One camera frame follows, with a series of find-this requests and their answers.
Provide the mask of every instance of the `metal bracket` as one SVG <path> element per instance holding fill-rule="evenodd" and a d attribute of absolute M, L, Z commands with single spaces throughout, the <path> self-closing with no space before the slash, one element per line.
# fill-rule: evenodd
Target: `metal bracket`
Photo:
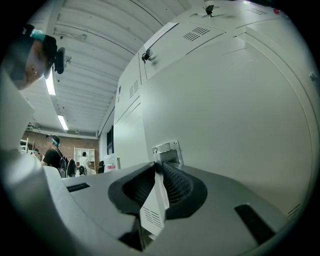
<path fill-rule="evenodd" d="M 120 170 L 121 166 L 120 166 L 120 157 L 119 156 L 116 158 L 116 163 L 117 163 L 118 170 Z"/>
<path fill-rule="evenodd" d="M 176 164 L 183 164 L 182 154 L 177 140 L 154 146 L 152 153 L 155 162 L 170 162 Z"/>
<path fill-rule="evenodd" d="M 316 74 L 315 74 L 314 72 L 311 72 L 311 73 L 309 74 L 309 77 L 310 77 L 310 79 L 311 79 L 312 82 L 314 82 L 314 81 L 316 81 L 316 80 L 318 79 L 317 76 L 316 76 Z"/>

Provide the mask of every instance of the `machine panel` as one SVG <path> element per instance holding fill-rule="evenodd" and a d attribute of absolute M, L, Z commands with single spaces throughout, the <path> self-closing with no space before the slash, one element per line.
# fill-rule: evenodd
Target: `machine panel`
<path fill-rule="evenodd" d="M 119 158 L 116 163 L 117 169 L 149 161 L 140 98 L 128 108 L 115 124 L 113 136 L 114 155 Z"/>
<path fill-rule="evenodd" d="M 180 23 L 164 34 L 153 46 L 150 61 L 144 64 L 146 78 L 150 79 L 171 63 L 224 31 L 194 23 Z"/>
<path fill-rule="evenodd" d="M 118 122 L 119 118 L 129 106 L 140 96 L 140 86 L 139 54 L 137 53 L 122 73 L 118 82 L 115 99 L 114 124 Z"/>
<path fill-rule="evenodd" d="M 310 124 L 286 77 L 250 44 L 191 52 L 149 79 L 141 102 L 148 149 L 178 140 L 185 165 L 233 178 L 285 214 L 303 202 Z"/>
<path fill-rule="evenodd" d="M 213 17 L 207 17 L 202 6 L 192 8 L 174 18 L 171 22 L 188 22 L 210 26 L 225 32 L 260 21 L 279 19 L 270 7 L 246 1 L 207 1 L 206 6 L 214 5 Z"/>

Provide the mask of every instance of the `white paper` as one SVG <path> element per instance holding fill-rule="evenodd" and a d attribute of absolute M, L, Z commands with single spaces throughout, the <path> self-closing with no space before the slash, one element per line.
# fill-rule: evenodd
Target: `white paper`
<path fill-rule="evenodd" d="M 104 172 L 110 172 L 116 169 L 115 154 L 108 154 L 104 156 Z"/>
<path fill-rule="evenodd" d="M 167 33 L 170 29 L 174 26 L 178 25 L 179 23 L 169 22 L 164 25 L 161 29 L 159 29 L 143 46 L 144 49 L 147 50 L 150 48 L 156 41 L 159 40 L 165 33 Z"/>

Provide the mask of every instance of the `vent slot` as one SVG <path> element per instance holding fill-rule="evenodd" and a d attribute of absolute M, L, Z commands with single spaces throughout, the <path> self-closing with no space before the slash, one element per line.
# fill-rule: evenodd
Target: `vent slot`
<path fill-rule="evenodd" d="M 206 29 L 206 28 L 203 28 L 203 27 L 200 27 L 198 26 L 197 28 L 195 28 L 194 30 L 192 30 L 192 32 L 195 32 L 201 36 L 203 36 L 204 34 L 208 33 L 210 30 L 209 29 Z"/>
<path fill-rule="evenodd" d="M 270 227 L 268 227 L 249 205 L 239 205 L 234 209 L 259 245 L 275 235 Z"/>
<path fill-rule="evenodd" d="M 81 184 L 78 184 L 78 185 L 67 186 L 66 188 L 71 193 L 71 192 L 75 192 L 75 191 L 78 191 L 78 190 L 83 190 L 83 189 L 86 189 L 86 188 L 89 188 L 89 187 L 90 186 L 87 183 L 81 183 Z"/>
<path fill-rule="evenodd" d="M 195 28 L 194 30 L 189 32 L 188 34 L 185 34 L 183 36 L 183 38 L 185 38 L 189 41 L 194 41 L 197 38 L 199 38 L 200 36 L 203 36 L 204 34 L 208 33 L 209 31 L 210 31 L 209 29 L 198 26 L 197 28 Z"/>
<path fill-rule="evenodd" d="M 194 40 L 196 40 L 196 39 L 199 38 L 199 37 L 200 37 L 200 35 L 197 35 L 197 34 L 192 33 L 192 32 L 189 32 L 188 34 L 186 34 L 186 35 L 184 36 L 184 38 L 187 39 L 187 40 L 189 40 L 189 41 L 194 41 Z"/>
<path fill-rule="evenodd" d="M 135 94 L 136 91 L 138 91 L 138 89 L 139 83 L 138 80 L 136 80 L 129 90 L 129 99 L 131 99 L 131 97 Z"/>
<path fill-rule="evenodd" d="M 135 93 L 136 91 L 138 91 L 138 89 L 139 89 L 138 80 L 134 82 L 133 89 L 134 89 L 134 93 Z"/>
<path fill-rule="evenodd" d="M 250 13 L 253 13 L 253 14 L 257 14 L 257 15 L 268 14 L 264 10 L 260 10 L 260 9 L 257 9 L 257 8 L 246 9 L 246 11 L 250 12 Z"/>
<path fill-rule="evenodd" d="M 288 212 L 288 216 L 286 217 L 289 221 L 293 220 L 299 213 L 300 203 L 294 207 L 291 211 Z"/>
<path fill-rule="evenodd" d="M 163 225 L 161 223 L 161 219 L 158 213 L 149 210 L 145 207 L 143 207 L 143 211 L 144 211 L 144 216 L 146 218 L 146 220 L 154 225 L 156 225 L 157 227 L 163 229 Z"/>

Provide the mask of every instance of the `ceiling light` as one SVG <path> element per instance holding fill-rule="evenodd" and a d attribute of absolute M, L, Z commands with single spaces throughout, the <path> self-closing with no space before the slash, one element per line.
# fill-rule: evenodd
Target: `ceiling light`
<path fill-rule="evenodd" d="M 50 95 L 56 95 L 56 92 L 55 92 L 55 86 L 54 86 L 54 78 L 52 76 L 52 69 L 50 71 L 50 75 L 48 77 L 48 79 L 45 80 L 45 83 L 46 83 L 46 88 L 48 89 L 48 93 Z"/>
<path fill-rule="evenodd" d="M 60 123 L 62 125 L 62 128 L 64 130 L 68 130 L 68 127 L 67 127 L 67 124 L 65 122 L 65 119 L 64 119 L 63 115 L 58 115 L 58 118 L 59 118 L 59 121 L 60 121 Z"/>

